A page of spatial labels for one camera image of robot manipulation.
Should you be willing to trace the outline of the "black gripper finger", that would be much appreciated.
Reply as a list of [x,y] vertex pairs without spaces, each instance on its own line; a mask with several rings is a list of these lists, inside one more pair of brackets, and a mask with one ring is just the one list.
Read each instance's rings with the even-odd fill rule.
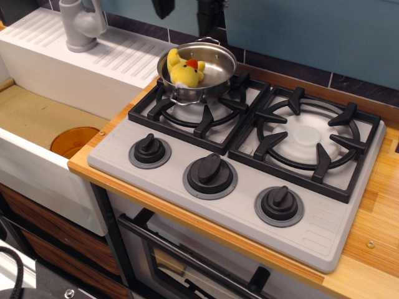
[[215,27],[218,27],[224,15],[225,1],[220,0],[198,0],[199,36],[207,36]]
[[160,19],[164,19],[169,16],[175,9],[174,0],[152,0],[153,7],[156,15]]

